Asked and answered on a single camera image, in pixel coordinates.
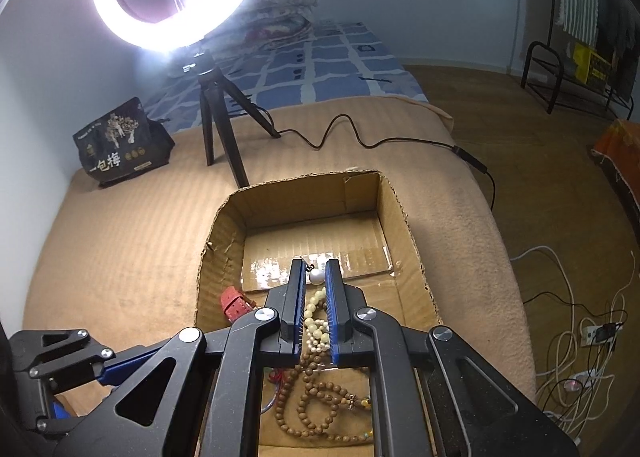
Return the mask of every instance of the tree illustration on bag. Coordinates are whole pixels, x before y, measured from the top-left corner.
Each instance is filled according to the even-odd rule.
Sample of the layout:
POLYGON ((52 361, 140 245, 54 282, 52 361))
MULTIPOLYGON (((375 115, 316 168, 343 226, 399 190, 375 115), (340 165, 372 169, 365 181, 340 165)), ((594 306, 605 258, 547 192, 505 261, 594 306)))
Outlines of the tree illustration on bag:
POLYGON ((127 134, 127 142, 133 143, 135 141, 135 131, 138 127, 138 122, 130 117, 117 116, 111 114, 107 120, 107 131, 104 133, 108 141, 111 141, 116 148, 120 147, 118 138, 125 137, 127 134))

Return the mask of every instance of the wooden floor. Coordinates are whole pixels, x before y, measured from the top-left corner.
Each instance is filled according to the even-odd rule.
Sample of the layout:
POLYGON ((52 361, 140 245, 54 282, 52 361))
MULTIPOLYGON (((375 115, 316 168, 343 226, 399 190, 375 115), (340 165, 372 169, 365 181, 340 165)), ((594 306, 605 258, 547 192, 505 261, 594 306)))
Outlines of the wooden floor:
MULTIPOLYGON (((510 257, 538 244, 552 247, 568 274, 575 300, 595 314, 608 310, 616 291, 632 275, 631 250, 640 263, 638 244, 625 212, 588 156, 588 146, 600 137, 608 122, 562 108, 548 116, 516 80, 503 74, 425 66, 408 70, 431 103, 454 117, 455 141, 485 163, 494 176, 494 215, 510 257)), ((487 177, 477 174, 477 179, 490 198, 487 177)), ((541 291, 553 291, 569 300, 561 273, 545 255, 529 255, 514 262, 513 269, 523 300, 541 291)), ((583 456, 589 456, 604 439, 638 385, 637 273, 638 268, 624 292, 628 321, 606 371, 616 375, 609 408, 599 420, 588 422, 580 434, 583 456)), ((553 366, 546 362, 547 349, 556 335, 570 328, 571 310, 543 296, 526 305, 526 311, 536 371, 545 372, 553 366)), ((580 309, 576 314, 578 321, 585 315, 580 309)), ((573 372, 586 370, 588 352, 579 349, 573 372)), ((549 357, 555 360, 555 350, 549 357)), ((604 407, 604 385, 608 383, 600 389, 592 416, 604 407)), ((564 412, 553 400, 547 408, 564 412)))

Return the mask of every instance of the white ball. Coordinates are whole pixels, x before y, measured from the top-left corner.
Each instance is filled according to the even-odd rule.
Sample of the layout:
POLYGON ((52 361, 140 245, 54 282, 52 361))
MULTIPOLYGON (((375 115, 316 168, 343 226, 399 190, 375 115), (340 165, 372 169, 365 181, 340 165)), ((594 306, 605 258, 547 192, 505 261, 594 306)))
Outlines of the white ball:
POLYGON ((324 283, 324 271, 318 269, 317 267, 313 268, 309 272, 309 282, 313 285, 320 285, 324 283))

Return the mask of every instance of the tripod leg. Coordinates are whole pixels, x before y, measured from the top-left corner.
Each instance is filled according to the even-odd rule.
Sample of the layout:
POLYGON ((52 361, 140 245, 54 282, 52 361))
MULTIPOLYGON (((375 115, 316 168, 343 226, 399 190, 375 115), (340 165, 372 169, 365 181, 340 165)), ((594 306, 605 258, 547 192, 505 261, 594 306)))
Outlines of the tripod leg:
POLYGON ((260 110, 255 108, 255 105, 242 93, 238 87, 236 87, 231 81, 227 80, 220 70, 215 73, 216 83, 227 93, 231 98, 238 103, 242 109, 253 117, 256 122, 263 127, 271 137, 280 137, 280 134, 276 131, 275 127, 262 115, 260 110))
POLYGON ((249 186, 249 179, 247 179, 244 171, 234 129, 231 127, 231 120, 226 111, 225 96, 222 88, 219 85, 212 84, 212 86, 204 90, 204 97, 209 102, 209 108, 212 111, 220 141, 222 141, 222 148, 225 149, 226 159, 229 161, 236 184, 238 184, 239 188, 249 186))
POLYGON ((211 120, 211 107, 204 94, 204 89, 200 89, 200 116, 202 117, 202 137, 204 139, 204 153, 207 157, 207 166, 213 164, 213 122, 211 120))

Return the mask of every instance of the baseboard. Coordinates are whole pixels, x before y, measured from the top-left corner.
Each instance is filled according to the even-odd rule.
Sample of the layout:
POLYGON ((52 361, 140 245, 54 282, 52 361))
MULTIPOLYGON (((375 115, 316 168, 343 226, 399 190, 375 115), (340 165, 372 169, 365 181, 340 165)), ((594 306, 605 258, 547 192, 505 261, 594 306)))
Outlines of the baseboard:
MULTIPOLYGON (((433 60, 430 58, 398 58, 401 65, 427 65, 433 67, 458 67, 462 69, 475 69, 477 71, 497 72, 498 74, 508 74, 519 78, 522 76, 522 69, 509 69, 484 63, 462 62, 457 60, 433 60)), ((529 71, 529 77, 540 82, 546 82, 546 72, 535 72, 534 66, 529 71)))

